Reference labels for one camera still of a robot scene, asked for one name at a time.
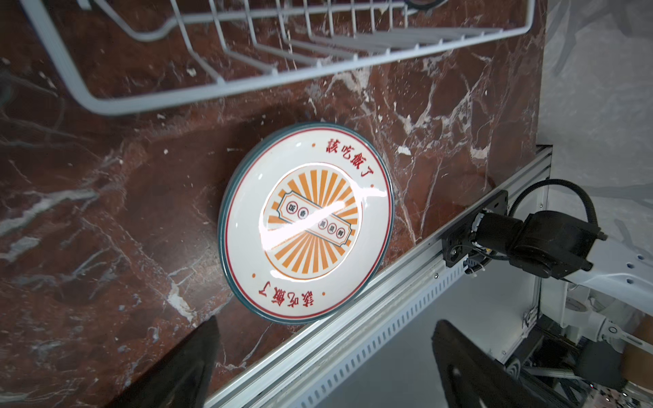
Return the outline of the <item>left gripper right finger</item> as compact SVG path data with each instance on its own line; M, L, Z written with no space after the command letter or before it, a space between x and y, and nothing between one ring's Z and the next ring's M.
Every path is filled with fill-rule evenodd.
M450 407L570 407L536 382L511 377L459 329L440 320L432 337L442 389Z

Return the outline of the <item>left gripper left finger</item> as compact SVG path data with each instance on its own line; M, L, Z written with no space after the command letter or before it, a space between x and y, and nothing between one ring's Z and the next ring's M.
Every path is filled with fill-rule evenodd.
M109 407L203 407L219 348L213 316L170 350Z

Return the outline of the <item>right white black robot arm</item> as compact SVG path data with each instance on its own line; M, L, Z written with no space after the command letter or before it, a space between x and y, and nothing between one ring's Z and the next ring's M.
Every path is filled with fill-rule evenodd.
M619 353L627 346L651 353L650 342L595 311L589 301L591 292L600 292L652 313L651 260L600 227L561 212L536 212L526 220L485 212L474 221L471 241L542 278L541 311L572 341L606 341Z

